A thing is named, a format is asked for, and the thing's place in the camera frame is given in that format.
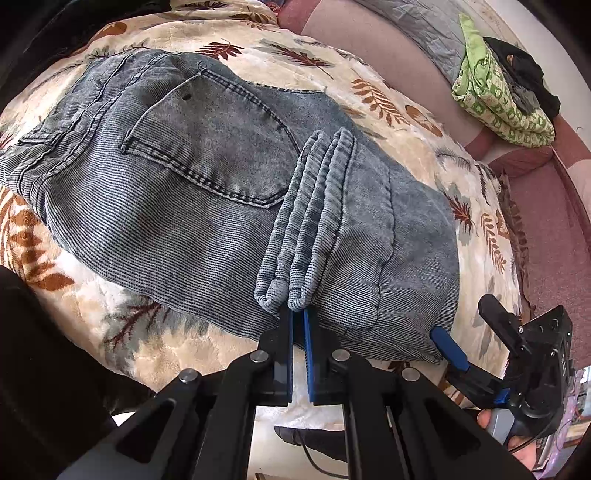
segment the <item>black fabric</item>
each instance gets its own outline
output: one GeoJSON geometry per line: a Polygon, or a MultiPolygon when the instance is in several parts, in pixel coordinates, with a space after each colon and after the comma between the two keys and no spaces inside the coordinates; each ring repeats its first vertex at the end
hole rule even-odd
{"type": "Polygon", "coordinates": [[[154,393],[67,340],[0,267],[0,478],[54,479],[154,393]]]}
{"type": "Polygon", "coordinates": [[[347,461],[345,432],[337,430],[291,429],[275,427],[277,436],[291,445],[306,445],[309,449],[324,453],[334,460],[347,461]]]}
{"type": "Polygon", "coordinates": [[[3,14],[0,112],[40,73],[110,22],[170,10],[168,0],[24,0],[3,14]]]}
{"type": "Polygon", "coordinates": [[[518,47],[497,38],[484,37],[488,46],[497,54],[499,62],[511,78],[522,87],[535,93],[542,110],[551,120],[560,113],[560,100],[544,87],[544,72],[532,56],[518,47]]]}

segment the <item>green cloth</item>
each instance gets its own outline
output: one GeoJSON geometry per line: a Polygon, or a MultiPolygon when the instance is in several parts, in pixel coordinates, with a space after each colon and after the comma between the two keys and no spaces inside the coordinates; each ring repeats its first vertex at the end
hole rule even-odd
{"type": "Polygon", "coordinates": [[[523,147],[543,147],[554,141],[554,126],[541,108],[524,115],[472,19],[460,14],[466,39],[466,56],[452,86],[456,102],[499,137],[523,147]]]}

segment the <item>human hand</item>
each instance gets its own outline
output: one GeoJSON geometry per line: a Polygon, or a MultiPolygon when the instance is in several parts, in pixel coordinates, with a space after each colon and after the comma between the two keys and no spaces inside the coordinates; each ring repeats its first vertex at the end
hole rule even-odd
{"type": "MultiPolygon", "coordinates": [[[[483,429],[487,427],[489,422],[491,421],[492,410],[482,410],[478,414],[478,418],[476,421],[478,425],[480,425],[483,429]]],[[[509,439],[509,443],[507,444],[509,450],[518,447],[522,443],[526,442],[528,439],[525,437],[511,437],[509,439]]],[[[513,454],[515,458],[517,458],[521,463],[523,463],[529,470],[535,465],[535,461],[537,460],[537,453],[535,451],[535,442],[531,442],[528,446],[523,447],[521,450],[518,450],[513,454]]]]}

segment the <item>metal bolt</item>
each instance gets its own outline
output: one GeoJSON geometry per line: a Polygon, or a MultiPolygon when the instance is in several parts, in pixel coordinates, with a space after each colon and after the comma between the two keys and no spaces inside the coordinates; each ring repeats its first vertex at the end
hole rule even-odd
{"type": "Polygon", "coordinates": [[[416,368],[405,368],[402,370],[402,378],[408,382],[416,382],[421,377],[421,374],[416,368]]]}
{"type": "Polygon", "coordinates": [[[255,350],[251,353],[251,360],[256,364],[261,364],[269,359],[269,354],[264,350],[255,350]]]}
{"type": "Polygon", "coordinates": [[[351,354],[348,350],[345,350],[344,348],[337,348],[333,352],[333,358],[337,362],[346,362],[349,358],[351,358],[351,354]]]}
{"type": "Polygon", "coordinates": [[[179,380],[183,383],[192,382],[193,380],[196,380],[198,376],[199,372],[197,372],[197,370],[193,370],[192,368],[185,368],[178,374],[179,380]]]}

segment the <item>jeans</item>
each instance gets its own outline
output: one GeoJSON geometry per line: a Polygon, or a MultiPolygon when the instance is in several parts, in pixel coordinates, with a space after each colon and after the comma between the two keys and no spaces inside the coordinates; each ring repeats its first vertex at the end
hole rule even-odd
{"type": "Polygon", "coordinates": [[[2,152],[0,183],[100,276],[236,335],[277,324],[266,285],[287,271],[290,304],[316,304],[371,358],[439,360],[428,332],[456,312],[445,197],[323,92],[248,83],[199,54],[95,60],[2,152]]]}

